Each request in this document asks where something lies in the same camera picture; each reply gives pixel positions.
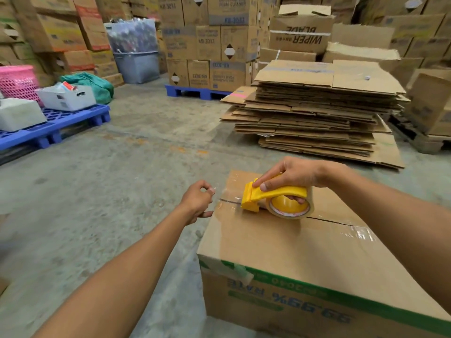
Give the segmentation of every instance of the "person's left arm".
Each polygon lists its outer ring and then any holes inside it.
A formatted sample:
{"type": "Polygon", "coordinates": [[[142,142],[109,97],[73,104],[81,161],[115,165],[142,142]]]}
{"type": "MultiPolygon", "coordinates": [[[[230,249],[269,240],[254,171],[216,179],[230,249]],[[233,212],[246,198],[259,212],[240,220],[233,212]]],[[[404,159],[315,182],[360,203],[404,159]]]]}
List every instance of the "person's left arm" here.
{"type": "Polygon", "coordinates": [[[128,337],[183,228],[198,217],[213,214],[205,210],[214,193],[206,181],[191,185],[181,203],[161,223],[78,287],[33,337],[128,337]]]}

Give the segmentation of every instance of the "person's right arm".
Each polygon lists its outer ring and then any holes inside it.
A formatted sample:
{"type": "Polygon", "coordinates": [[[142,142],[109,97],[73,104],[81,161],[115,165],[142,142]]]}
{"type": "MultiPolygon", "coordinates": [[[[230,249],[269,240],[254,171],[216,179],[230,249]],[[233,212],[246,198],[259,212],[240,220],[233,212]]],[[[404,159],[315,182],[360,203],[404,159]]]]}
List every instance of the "person's right arm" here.
{"type": "Polygon", "coordinates": [[[344,164],[286,157],[255,181],[333,190],[420,286],[451,314],[451,211],[360,176],[344,164]]]}

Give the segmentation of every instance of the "pink basket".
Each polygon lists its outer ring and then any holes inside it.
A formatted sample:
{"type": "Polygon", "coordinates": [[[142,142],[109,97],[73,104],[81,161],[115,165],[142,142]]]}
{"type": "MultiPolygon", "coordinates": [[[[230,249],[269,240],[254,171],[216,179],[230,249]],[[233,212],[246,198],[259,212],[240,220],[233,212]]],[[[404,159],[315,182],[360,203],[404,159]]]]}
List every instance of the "pink basket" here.
{"type": "Polygon", "coordinates": [[[41,103],[35,91],[38,88],[32,65],[0,67],[0,91],[5,97],[23,98],[41,103]]]}

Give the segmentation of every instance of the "wooden pallet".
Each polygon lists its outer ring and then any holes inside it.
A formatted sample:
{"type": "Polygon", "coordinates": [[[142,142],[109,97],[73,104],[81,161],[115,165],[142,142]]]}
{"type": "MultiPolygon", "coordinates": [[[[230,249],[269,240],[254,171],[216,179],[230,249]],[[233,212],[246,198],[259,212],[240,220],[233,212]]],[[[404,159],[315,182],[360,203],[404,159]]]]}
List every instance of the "wooden pallet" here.
{"type": "Polygon", "coordinates": [[[408,119],[399,114],[390,115],[388,124],[420,153],[437,154],[444,144],[451,142],[451,136],[423,134],[408,119]]]}

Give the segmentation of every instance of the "hand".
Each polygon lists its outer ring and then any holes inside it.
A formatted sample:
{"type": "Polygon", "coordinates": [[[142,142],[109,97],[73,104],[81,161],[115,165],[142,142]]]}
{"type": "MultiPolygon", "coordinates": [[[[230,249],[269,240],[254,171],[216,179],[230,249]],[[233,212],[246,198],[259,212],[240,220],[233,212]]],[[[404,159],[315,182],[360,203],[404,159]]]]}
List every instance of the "hand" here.
{"type": "Polygon", "coordinates": [[[197,218],[208,218],[213,215],[213,211],[207,211],[208,205],[213,201],[212,197],[215,189],[205,180],[199,180],[191,185],[183,194],[180,205],[190,211],[193,216],[187,224],[193,224],[197,218]]]}
{"type": "MultiPolygon", "coordinates": [[[[263,192],[272,191],[282,186],[326,187],[323,177],[330,165],[341,165],[332,161],[307,160],[286,156],[273,168],[258,178],[252,187],[260,187],[263,192]]],[[[297,197],[289,197],[303,203],[297,197]]]]}

